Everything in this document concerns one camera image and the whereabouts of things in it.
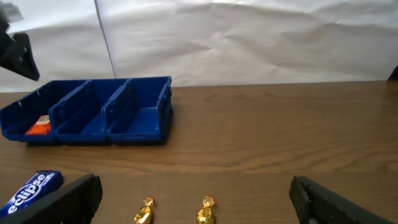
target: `blue bin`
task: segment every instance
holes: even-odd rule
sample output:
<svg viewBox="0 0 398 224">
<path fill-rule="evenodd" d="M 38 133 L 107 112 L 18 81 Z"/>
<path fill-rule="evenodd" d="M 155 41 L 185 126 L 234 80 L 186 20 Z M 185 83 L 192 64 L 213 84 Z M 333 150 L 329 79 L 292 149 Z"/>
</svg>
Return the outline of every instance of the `blue bin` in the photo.
<svg viewBox="0 0 398 224">
<path fill-rule="evenodd" d="M 26 135 L 25 133 L 40 116 L 49 115 L 49 109 L 54 104 L 84 82 L 86 81 L 52 81 L 3 108 L 0 111 L 2 135 L 10 140 L 22 142 L 53 141 L 53 130 L 46 135 Z"/>
<path fill-rule="evenodd" d="M 129 80 L 104 106 L 108 137 L 116 142 L 164 141 L 173 113 L 171 78 Z"/>
<path fill-rule="evenodd" d="M 162 142 L 173 113 L 171 77 L 52 81 L 0 111 L 4 137 L 22 142 Z M 26 135 L 42 115 L 50 134 Z"/>
</svg>

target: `gold foil wrapper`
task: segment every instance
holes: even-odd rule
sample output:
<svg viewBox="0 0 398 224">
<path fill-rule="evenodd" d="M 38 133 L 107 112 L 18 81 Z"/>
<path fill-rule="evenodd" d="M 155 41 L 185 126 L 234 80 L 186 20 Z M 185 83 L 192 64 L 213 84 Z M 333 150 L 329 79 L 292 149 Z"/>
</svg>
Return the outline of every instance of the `gold foil wrapper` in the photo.
<svg viewBox="0 0 398 224">
<path fill-rule="evenodd" d="M 203 208 L 197 214 L 197 224 L 214 224 L 215 216 L 210 207 L 215 203 L 213 196 L 206 196 L 203 199 Z"/>
<path fill-rule="evenodd" d="M 141 207 L 138 210 L 137 215 L 134 217 L 136 224 L 150 224 L 154 217 L 152 207 L 155 204 L 155 199 L 152 197 L 146 197 L 143 202 L 145 206 Z"/>
</svg>

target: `white backdrop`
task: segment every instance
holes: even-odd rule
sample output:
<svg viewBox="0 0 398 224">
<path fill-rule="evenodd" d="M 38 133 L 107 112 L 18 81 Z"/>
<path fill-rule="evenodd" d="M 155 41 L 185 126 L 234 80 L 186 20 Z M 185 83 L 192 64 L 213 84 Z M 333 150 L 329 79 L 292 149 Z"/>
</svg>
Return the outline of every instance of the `white backdrop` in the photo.
<svg viewBox="0 0 398 224">
<path fill-rule="evenodd" d="M 174 86 L 385 80 L 396 0 L 98 0 L 117 77 Z"/>
<path fill-rule="evenodd" d="M 94 1 L 11 2 L 24 19 L 10 23 L 8 33 L 29 35 L 40 80 L 35 82 L 0 68 L 1 92 L 32 91 L 59 79 L 114 78 Z"/>
<path fill-rule="evenodd" d="M 385 80 L 398 0 L 12 0 L 39 82 L 0 68 L 0 91 L 53 79 L 173 76 L 173 86 Z M 113 73 L 110 60 L 113 62 Z"/>
</svg>

